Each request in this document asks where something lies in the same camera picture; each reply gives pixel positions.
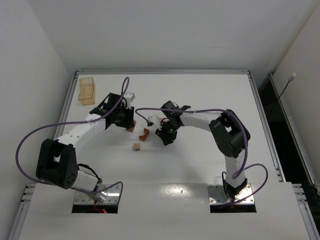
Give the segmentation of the dark brown L block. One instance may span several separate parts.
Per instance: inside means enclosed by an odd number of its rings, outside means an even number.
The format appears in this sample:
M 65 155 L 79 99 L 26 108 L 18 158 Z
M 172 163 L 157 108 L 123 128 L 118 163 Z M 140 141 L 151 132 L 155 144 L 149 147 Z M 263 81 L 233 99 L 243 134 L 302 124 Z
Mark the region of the dark brown L block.
M 146 139 L 148 138 L 149 134 L 150 134 L 150 130 L 147 129 L 147 128 L 144 128 L 143 129 L 143 135 L 139 136 L 139 140 L 145 142 Z

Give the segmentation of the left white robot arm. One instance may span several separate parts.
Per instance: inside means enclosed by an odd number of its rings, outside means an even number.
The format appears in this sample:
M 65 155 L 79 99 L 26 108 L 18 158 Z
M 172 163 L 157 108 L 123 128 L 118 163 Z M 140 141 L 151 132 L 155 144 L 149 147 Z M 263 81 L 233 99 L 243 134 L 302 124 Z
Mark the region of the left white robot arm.
M 38 179 L 63 189 L 77 189 L 95 192 L 102 182 L 95 173 L 79 169 L 77 155 L 97 134 L 111 125 L 130 129 L 135 126 L 135 94 L 123 96 L 109 93 L 107 97 L 89 112 L 82 124 L 56 139 L 46 139 L 40 147 L 35 175 Z

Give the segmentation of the transparent orange plastic box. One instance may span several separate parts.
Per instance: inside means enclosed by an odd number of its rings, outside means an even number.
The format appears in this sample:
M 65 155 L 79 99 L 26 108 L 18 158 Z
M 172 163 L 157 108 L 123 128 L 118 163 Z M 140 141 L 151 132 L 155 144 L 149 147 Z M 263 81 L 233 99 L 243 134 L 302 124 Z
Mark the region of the transparent orange plastic box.
M 81 78 L 79 80 L 78 100 L 82 106 L 94 105 L 96 103 L 96 84 L 93 77 Z

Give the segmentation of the pale wooden cube block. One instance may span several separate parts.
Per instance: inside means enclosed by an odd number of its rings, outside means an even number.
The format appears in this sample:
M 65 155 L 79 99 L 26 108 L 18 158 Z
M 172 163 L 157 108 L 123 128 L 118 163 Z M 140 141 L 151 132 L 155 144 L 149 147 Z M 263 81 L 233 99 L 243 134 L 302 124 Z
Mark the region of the pale wooden cube block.
M 140 151 L 141 150 L 141 144 L 140 143 L 134 143 L 133 144 L 133 150 L 134 151 Z

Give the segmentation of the grooved light wood block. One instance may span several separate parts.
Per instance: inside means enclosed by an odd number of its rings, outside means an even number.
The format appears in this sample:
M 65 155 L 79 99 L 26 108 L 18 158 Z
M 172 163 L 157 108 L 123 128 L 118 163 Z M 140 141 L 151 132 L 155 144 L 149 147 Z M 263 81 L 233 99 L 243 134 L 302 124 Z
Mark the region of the grooved light wood block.
M 134 119 L 134 120 L 133 120 L 133 125 L 132 125 L 131 127 L 126 128 L 125 130 L 126 130 L 127 132 L 129 132 L 129 133 L 133 133 L 136 124 L 137 124 L 137 121 Z

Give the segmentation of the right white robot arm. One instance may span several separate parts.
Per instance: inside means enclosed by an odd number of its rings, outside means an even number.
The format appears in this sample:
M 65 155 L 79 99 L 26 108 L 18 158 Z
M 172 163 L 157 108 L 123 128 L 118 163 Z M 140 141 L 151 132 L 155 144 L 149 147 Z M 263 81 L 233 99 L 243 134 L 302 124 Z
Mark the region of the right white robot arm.
M 155 133 L 165 146 L 174 142 L 181 127 L 194 127 L 212 133 L 218 149 L 225 157 L 223 188 L 225 194 L 234 200 L 248 182 L 244 169 L 251 138 L 237 115 L 230 109 L 215 113 L 214 110 L 195 110 L 189 105 L 179 107 L 170 100 L 160 110 L 165 118 L 152 115 L 147 120 L 156 126 Z

